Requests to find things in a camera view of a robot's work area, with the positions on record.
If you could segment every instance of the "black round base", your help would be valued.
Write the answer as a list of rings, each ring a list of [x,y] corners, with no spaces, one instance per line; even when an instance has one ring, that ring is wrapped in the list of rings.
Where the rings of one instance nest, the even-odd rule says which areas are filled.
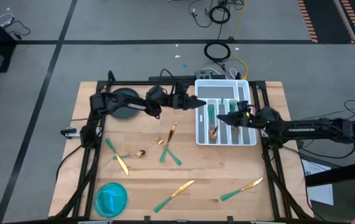
[[[126,94],[126,95],[130,95],[130,96],[135,96],[135,97],[140,97],[139,94],[132,90],[131,88],[120,88],[115,90],[114,92],[112,92],[113,94]],[[114,105],[116,105],[116,103],[109,101],[108,102],[108,106],[109,108],[112,108]],[[114,113],[111,114],[111,116],[113,116],[114,118],[119,118],[119,119],[129,119],[132,118],[134,116],[136,116],[139,113],[139,110],[135,110],[132,108],[120,108],[118,110],[116,110]]]

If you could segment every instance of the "gray floor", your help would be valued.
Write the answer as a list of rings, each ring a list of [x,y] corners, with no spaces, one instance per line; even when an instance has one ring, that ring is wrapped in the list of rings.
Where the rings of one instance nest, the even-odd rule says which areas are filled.
[[[71,0],[0,0],[0,15],[10,7],[16,19],[32,29],[26,39],[57,40],[70,3]],[[219,26],[197,27],[187,12],[189,3],[78,0],[66,39],[215,39]],[[206,19],[204,6],[209,7],[209,1],[194,4],[201,15],[199,22]],[[247,7],[237,39],[310,38],[296,0],[248,0]],[[223,26],[221,38],[231,35],[238,14],[232,10],[233,22]],[[0,199],[54,48],[19,45],[9,71],[0,74]],[[238,48],[235,54],[246,61],[249,80],[283,82],[292,119],[343,110],[346,100],[355,100],[355,45],[247,44],[232,48]],[[80,82],[104,80],[108,70],[113,71],[117,80],[147,80],[157,76],[162,68],[174,75],[192,75],[204,67],[220,70],[204,56],[203,49],[203,44],[62,46],[4,222],[47,217],[55,171],[65,144],[59,131],[69,124]],[[211,51],[223,54],[218,48]],[[235,60],[229,60],[226,66],[244,72]],[[350,149],[328,141],[316,141],[309,147],[313,152],[333,156],[346,154]],[[327,161],[341,166],[352,164],[355,153],[347,159]],[[314,206],[327,217],[353,219],[354,188],[354,183],[335,185],[338,205],[315,203]]]

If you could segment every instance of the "wooden table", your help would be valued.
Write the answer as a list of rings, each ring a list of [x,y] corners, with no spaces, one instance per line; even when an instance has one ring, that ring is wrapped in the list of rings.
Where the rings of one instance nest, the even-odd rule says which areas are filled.
[[[73,119],[87,118],[90,112],[89,96],[95,93],[96,82],[82,82],[78,92]],[[151,86],[113,86],[133,88],[140,97]],[[194,86],[188,93],[194,94]],[[290,115],[281,82],[267,82],[270,106],[278,110],[283,119]],[[121,121],[107,116],[104,138],[110,138],[119,154],[145,150],[143,158],[127,158],[130,170],[127,177],[107,144],[102,144],[98,165],[95,192],[104,184],[117,182],[128,192],[125,211],[115,220],[142,220],[149,215],[151,220],[273,220],[272,205],[267,183],[265,163],[261,157],[262,147],[259,134],[258,144],[252,147],[199,146],[196,144],[195,110],[173,110],[162,108],[161,119],[139,113],[134,119]],[[164,163],[159,162],[163,148],[156,144],[154,137],[168,138],[171,125],[177,121],[177,129],[170,143],[170,150],[182,160],[177,166],[167,155]],[[86,121],[73,121],[72,126],[83,126]],[[74,150],[80,140],[67,140],[64,156]],[[296,149],[294,142],[286,146]],[[305,180],[298,154],[281,149],[280,155],[287,189],[306,213],[313,216],[306,203]],[[59,174],[49,215],[55,215],[67,203],[77,188],[82,163],[83,149],[68,158]],[[263,182],[224,202],[220,196],[237,190],[246,184],[264,177]],[[188,180],[195,180],[187,190],[173,198],[160,212],[153,208],[168,198]],[[276,187],[280,215],[283,214],[281,194]],[[80,215],[83,215],[87,192],[82,196]],[[92,207],[91,220],[104,219]]]

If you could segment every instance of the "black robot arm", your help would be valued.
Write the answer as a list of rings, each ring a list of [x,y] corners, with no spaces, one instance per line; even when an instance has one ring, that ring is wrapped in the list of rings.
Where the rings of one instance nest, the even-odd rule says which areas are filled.
[[[90,97],[90,114],[88,121],[80,132],[82,147],[94,148],[100,141],[96,133],[99,121],[104,115],[112,114],[122,107],[144,111],[146,114],[159,119],[162,112],[161,106],[174,109],[194,109],[205,105],[206,102],[198,100],[196,96],[189,96],[186,92],[188,84],[176,83],[173,85],[170,94],[156,85],[146,94],[146,99],[126,94],[97,93]]]
[[[277,148],[289,140],[330,139],[344,144],[355,141],[355,124],[348,119],[284,121],[279,112],[270,107],[264,107],[253,115],[250,109],[253,106],[248,101],[238,102],[237,106],[238,111],[217,117],[231,126],[263,129]]]

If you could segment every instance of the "small blue object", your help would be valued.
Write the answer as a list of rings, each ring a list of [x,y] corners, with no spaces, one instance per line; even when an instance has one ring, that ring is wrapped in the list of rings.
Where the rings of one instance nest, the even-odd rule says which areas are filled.
[[[128,195],[122,185],[108,183],[96,192],[95,210],[101,217],[113,218],[122,213],[127,201]]]

